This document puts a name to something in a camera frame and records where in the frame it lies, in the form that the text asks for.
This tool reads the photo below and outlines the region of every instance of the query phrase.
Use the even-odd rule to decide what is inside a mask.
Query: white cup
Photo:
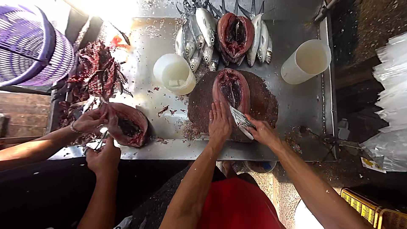
[[[162,55],[154,64],[153,74],[165,88],[177,95],[190,93],[196,84],[189,64],[174,53]]]
[[[300,84],[325,71],[330,62],[329,46],[321,40],[308,40],[284,62],[281,76],[289,84]]]

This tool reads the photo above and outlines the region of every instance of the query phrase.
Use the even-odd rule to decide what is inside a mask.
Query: silver bracelet
[[[73,121],[73,122],[71,122],[71,124],[69,124],[69,128],[75,133],[82,134],[83,133],[82,131],[79,131],[79,130],[74,128],[74,122],[75,121]]]

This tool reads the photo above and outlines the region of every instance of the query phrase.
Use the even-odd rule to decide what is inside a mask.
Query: hand
[[[263,145],[269,146],[273,151],[282,146],[282,141],[278,137],[277,130],[271,128],[268,122],[255,120],[250,115],[245,115],[247,119],[256,126],[257,130],[252,127],[247,128],[247,130],[253,135],[254,139]]]
[[[106,139],[106,145],[97,153],[91,148],[85,149],[88,167],[96,174],[96,178],[118,174],[121,150],[114,146],[113,138]]]
[[[106,114],[101,114],[99,109],[94,109],[85,112],[78,120],[74,122],[74,129],[91,133],[102,124],[107,124],[109,121],[106,119]]]
[[[232,118],[223,103],[215,101],[209,112],[209,140],[224,143],[232,133]]]

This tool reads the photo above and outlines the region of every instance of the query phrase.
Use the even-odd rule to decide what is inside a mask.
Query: stainless steel table
[[[214,5],[219,5],[218,3],[220,4],[220,0],[215,1]],[[249,10],[251,1],[245,0],[240,3]],[[179,17],[175,6],[167,4],[166,7],[160,7],[159,4],[150,12],[143,12],[143,16],[147,17],[133,19],[131,29],[133,49],[129,52],[127,63],[122,65],[122,72],[129,78],[129,85],[126,87],[133,93],[134,98],[118,95],[111,101],[122,102],[144,112],[152,124],[154,134],[167,139],[167,144],[151,141],[142,148],[121,146],[122,159],[193,160],[202,152],[207,140],[200,138],[186,141],[182,136],[184,123],[188,117],[187,112],[182,112],[181,109],[187,110],[188,99],[176,97],[153,76],[155,61],[163,54],[174,53],[175,35],[179,28],[179,20],[169,18]],[[265,79],[267,88],[278,101],[277,129],[281,137],[293,127],[300,125],[310,128],[316,134],[336,135],[335,90],[331,74],[333,65],[331,64],[322,74],[299,85],[287,84],[280,73],[284,61],[303,42],[321,39],[332,47],[329,17],[324,19],[319,27],[311,24],[312,17],[317,14],[321,4],[322,1],[319,0],[266,1],[265,11],[274,8],[264,18],[273,39],[271,64],[256,62],[250,68],[244,60],[241,66],[236,68],[251,71]],[[234,1],[228,0],[226,5],[232,11]],[[157,113],[166,105],[169,105],[169,110],[177,112],[171,115],[168,110],[158,117]],[[62,149],[53,159],[81,155],[81,148],[70,147]],[[306,161],[334,160],[334,155],[328,155],[315,143],[303,149],[301,157]],[[271,150],[258,143],[227,141],[219,160],[274,161],[278,158]]]

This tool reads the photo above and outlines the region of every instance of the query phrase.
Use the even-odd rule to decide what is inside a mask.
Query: forearm
[[[117,177],[118,172],[96,178],[92,198],[78,225],[78,229],[111,229],[114,227]]]
[[[196,228],[224,141],[209,141],[175,192],[160,228]]]
[[[78,136],[69,127],[64,127],[38,139],[1,150],[0,171],[46,160]]]
[[[325,228],[371,228],[288,145],[270,146],[308,209]]]

